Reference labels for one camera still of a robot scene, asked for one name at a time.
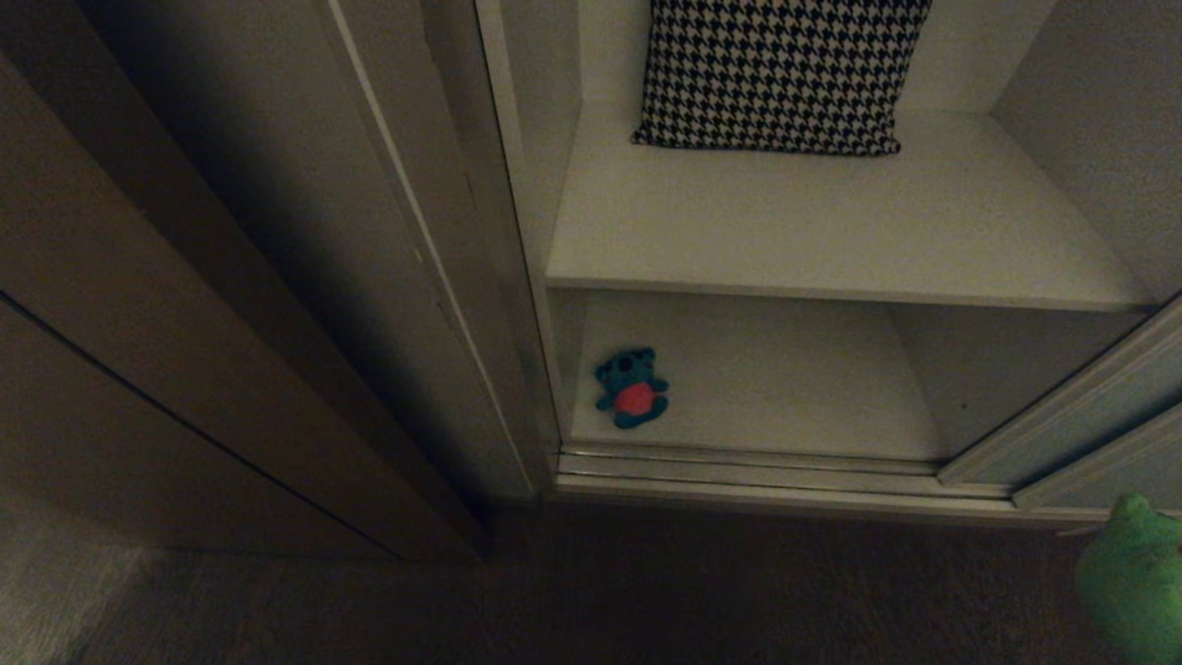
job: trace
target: cubby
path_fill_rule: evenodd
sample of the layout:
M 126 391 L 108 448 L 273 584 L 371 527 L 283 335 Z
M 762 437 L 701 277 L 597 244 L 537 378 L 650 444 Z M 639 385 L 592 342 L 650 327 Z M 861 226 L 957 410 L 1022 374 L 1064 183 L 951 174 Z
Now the cubby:
M 1162 301 L 994 112 L 1053 0 L 936 0 L 877 158 L 631 144 L 648 5 L 478 1 L 569 455 L 930 476 Z

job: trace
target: cabinet door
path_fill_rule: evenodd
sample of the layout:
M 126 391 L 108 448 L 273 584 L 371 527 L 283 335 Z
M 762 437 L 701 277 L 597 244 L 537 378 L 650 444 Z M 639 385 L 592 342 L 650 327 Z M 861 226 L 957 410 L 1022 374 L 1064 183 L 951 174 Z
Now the cabinet door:
M 1038 508 L 1111 508 L 1139 493 L 1158 510 L 1182 513 L 1182 405 L 1014 495 Z
M 940 471 L 948 484 L 1022 487 L 1182 402 L 1182 296 Z
M 144 545 L 390 556 L 2 298 L 0 377 L 0 494 Z
M 242 234 L 77 7 L 8 4 L 0 50 L 0 291 L 388 552 L 474 560 L 482 528 Z

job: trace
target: door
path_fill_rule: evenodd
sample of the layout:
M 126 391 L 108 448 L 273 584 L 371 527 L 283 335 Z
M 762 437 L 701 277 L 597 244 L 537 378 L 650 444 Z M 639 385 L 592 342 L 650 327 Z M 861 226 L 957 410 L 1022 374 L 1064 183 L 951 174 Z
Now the door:
M 384 550 L 473 559 L 486 537 L 479 524 L 77 8 L 9 4 L 0 48 L 0 291 L 173 418 Z
M 0 495 L 134 543 L 389 558 L 0 298 Z
M 1108 509 L 1144 495 L 1182 514 L 1182 405 L 1014 495 L 1022 509 Z

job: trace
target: black and white pillow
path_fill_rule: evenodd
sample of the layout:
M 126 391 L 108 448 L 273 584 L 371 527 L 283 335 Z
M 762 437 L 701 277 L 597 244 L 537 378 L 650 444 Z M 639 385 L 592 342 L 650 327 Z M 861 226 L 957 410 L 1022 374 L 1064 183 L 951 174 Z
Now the black and white pillow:
M 652 0 L 634 143 L 889 155 L 931 0 Z

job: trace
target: stuffed toy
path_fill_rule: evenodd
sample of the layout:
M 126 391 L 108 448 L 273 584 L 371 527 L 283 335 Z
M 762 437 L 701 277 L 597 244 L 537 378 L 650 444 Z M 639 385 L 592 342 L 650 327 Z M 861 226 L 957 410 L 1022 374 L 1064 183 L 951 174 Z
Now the stuffed toy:
M 669 398 L 658 396 L 669 383 L 652 377 L 657 353 L 650 348 L 618 353 L 595 371 L 608 393 L 596 403 L 599 411 L 616 410 L 616 428 L 630 430 L 669 409 Z
M 1125 495 L 1079 560 L 1079 595 L 1135 665 L 1182 664 L 1182 522 Z

